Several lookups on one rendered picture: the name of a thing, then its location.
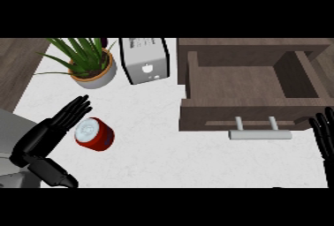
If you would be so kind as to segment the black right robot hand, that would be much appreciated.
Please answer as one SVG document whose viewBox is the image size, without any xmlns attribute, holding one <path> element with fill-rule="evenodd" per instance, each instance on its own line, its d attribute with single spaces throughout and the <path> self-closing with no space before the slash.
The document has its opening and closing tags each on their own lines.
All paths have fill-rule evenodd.
<svg viewBox="0 0 334 226">
<path fill-rule="evenodd" d="M 324 159 L 328 188 L 334 188 L 334 109 L 325 107 L 325 113 L 309 118 L 318 150 Z"/>
</svg>

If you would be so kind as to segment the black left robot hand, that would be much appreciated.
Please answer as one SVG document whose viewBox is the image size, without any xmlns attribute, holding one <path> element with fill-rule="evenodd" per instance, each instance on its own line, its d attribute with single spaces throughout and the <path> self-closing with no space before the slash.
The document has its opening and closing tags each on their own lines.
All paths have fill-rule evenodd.
<svg viewBox="0 0 334 226">
<path fill-rule="evenodd" d="M 49 158 L 49 154 L 91 109 L 89 95 L 78 96 L 53 117 L 35 124 L 15 144 L 10 162 L 19 168 L 26 167 L 28 171 L 52 187 L 78 187 L 77 179 Z"/>
</svg>

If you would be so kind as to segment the red can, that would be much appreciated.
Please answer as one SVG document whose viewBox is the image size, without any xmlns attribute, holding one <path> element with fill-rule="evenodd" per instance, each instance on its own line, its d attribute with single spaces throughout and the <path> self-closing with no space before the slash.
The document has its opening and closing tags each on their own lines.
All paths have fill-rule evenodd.
<svg viewBox="0 0 334 226">
<path fill-rule="evenodd" d="M 75 127 L 74 139 L 81 147 L 100 152 L 111 147 L 115 132 L 97 117 L 89 117 Z"/>
</svg>

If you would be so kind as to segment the brown wooden drawer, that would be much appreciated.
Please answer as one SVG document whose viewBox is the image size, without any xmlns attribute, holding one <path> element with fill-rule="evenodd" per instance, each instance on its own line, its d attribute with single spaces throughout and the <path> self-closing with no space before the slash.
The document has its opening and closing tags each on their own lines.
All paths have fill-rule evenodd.
<svg viewBox="0 0 334 226">
<path fill-rule="evenodd" d="M 242 121 L 247 130 L 267 130 L 269 118 L 282 130 L 303 131 L 307 119 L 334 108 L 306 53 L 284 53 L 269 66 L 202 66 L 192 51 L 186 58 L 186 98 L 179 129 L 227 131 Z"/>
</svg>

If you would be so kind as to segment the green potted plant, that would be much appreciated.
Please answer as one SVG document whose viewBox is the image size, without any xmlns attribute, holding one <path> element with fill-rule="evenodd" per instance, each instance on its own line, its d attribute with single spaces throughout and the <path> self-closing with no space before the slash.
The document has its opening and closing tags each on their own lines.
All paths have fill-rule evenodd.
<svg viewBox="0 0 334 226">
<path fill-rule="evenodd" d="M 68 75 L 80 87 L 97 89 L 103 87 L 117 75 L 117 62 L 111 53 L 111 46 L 106 46 L 106 38 L 49 38 L 47 41 L 69 58 L 65 62 L 58 57 L 40 53 L 41 56 L 56 61 L 68 71 Z"/>
</svg>

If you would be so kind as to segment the brown wooden cabinet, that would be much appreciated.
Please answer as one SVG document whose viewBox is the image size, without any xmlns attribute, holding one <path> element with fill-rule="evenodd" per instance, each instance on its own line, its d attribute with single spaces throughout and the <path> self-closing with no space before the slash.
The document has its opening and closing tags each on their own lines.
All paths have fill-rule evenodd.
<svg viewBox="0 0 334 226">
<path fill-rule="evenodd" d="M 292 98 L 316 98 L 316 90 L 306 77 L 295 53 L 312 61 L 329 46 L 326 38 L 179 38 L 177 82 L 186 84 L 186 58 L 195 52 L 204 67 L 269 66 L 279 77 L 284 94 Z"/>
</svg>

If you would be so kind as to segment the silver toaster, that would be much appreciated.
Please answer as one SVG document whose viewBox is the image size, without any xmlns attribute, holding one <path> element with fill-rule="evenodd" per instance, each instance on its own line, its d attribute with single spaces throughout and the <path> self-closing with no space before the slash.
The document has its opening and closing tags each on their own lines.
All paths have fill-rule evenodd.
<svg viewBox="0 0 334 226">
<path fill-rule="evenodd" d="M 162 38 L 120 38 L 120 57 L 128 83 L 170 77 L 170 53 Z"/>
</svg>

